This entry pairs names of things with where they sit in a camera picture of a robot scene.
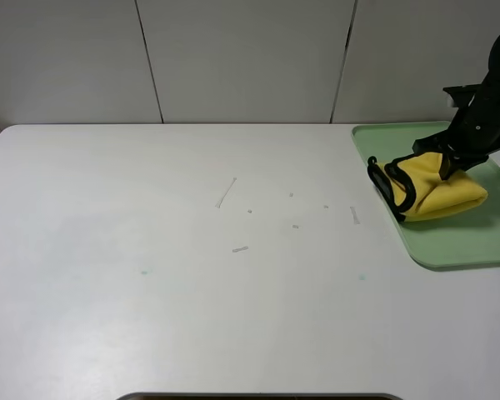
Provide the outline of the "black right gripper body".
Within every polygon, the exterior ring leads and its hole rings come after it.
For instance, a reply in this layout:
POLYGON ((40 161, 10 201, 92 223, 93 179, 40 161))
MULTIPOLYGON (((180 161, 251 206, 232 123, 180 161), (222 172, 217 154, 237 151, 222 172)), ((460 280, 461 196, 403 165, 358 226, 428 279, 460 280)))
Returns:
POLYGON ((457 154, 481 157, 500 150, 500 82, 445 87, 457 112, 447 145, 457 154))

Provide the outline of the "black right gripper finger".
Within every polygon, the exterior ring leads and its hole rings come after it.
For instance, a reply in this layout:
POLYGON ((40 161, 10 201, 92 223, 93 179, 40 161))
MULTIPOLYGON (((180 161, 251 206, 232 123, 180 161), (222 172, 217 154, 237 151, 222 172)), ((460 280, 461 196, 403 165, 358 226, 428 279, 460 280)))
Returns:
POLYGON ((458 171, 466 172, 477 165, 485 163, 487 160, 488 155, 469 157, 463 154, 444 153, 438 172, 439 177, 442 180, 448 180, 454 173, 458 171))
POLYGON ((414 153, 453 153, 449 144, 449 132, 437 132, 428 137, 416 139, 412 145, 414 153))

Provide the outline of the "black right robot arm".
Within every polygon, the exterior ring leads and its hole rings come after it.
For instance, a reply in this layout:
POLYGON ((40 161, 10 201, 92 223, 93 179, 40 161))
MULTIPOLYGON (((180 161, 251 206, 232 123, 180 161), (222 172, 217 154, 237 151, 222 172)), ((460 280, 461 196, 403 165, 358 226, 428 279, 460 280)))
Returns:
POLYGON ((457 111, 449 126, 412 146, 416 156, 442 154, 440 178, 467 171, 500 151, 500 35, 489 53, 487 75, 479 84, 445 87, 457 111))

